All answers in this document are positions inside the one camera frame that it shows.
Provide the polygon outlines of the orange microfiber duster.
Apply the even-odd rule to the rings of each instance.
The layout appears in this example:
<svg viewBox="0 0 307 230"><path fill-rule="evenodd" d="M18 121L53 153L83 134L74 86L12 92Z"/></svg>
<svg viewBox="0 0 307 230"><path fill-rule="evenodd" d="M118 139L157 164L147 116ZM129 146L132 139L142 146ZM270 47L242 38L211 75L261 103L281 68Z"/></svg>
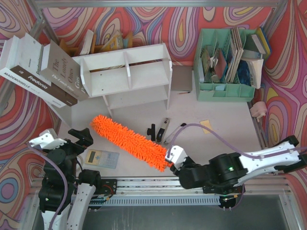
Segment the orange microfiber duster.
<svg viewBox="0 0 307 230"><path fill-rule="evenodd" d="M98 115L92 119L90 126L99 136L106 138L120 149L161 172L172 166L172 163L165 159L166 148L113 121L111 118Z"/></svg>

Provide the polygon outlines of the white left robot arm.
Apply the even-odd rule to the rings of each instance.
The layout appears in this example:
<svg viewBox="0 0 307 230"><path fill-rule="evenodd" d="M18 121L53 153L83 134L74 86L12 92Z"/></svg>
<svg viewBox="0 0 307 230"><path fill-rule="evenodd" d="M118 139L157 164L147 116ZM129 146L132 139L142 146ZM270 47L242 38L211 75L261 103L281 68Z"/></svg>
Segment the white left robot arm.
<svg viewBox="0 0 307 230"><path fill-rule="evenodd" d="M80 230L91 198L101 186L98 171L76 173L77 157L93 144L90 130L70 129L76 142L58 138L47 129L34 141L46 153L45 176L39 191L39 208L46 230Z"/></svg>

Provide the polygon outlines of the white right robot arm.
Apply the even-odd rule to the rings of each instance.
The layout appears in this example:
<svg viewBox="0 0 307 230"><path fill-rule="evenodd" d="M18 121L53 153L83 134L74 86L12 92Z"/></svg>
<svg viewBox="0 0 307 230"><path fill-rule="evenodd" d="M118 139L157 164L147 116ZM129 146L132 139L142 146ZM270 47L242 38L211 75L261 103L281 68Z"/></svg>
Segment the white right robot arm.
<svg viewBox="0 0 307 230"><path fill-rule="evenodd" d="M180 146L173 146L165 159L184 189L202 188L206 194L237 193L246 181L268 173L290 173L307 165L307 155L297 147L298 140L289 136L277 145L254 152L218 155L208 164L193 161Z"/></svg>

